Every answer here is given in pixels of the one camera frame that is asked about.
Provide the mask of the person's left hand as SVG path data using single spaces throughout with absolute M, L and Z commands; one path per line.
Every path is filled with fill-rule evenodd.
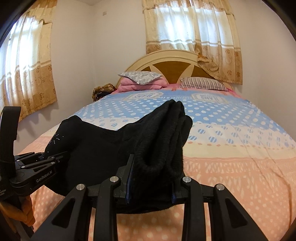
M 25 197 L 21 201 L 20 209 L 11 204 L 1 202 L 1 213 L 14 233 L 16 233 L 16 227 L 12 220 L 23 222 L 29 227 L 36 221 L 33 214 L 32 199 L 30 196 Z

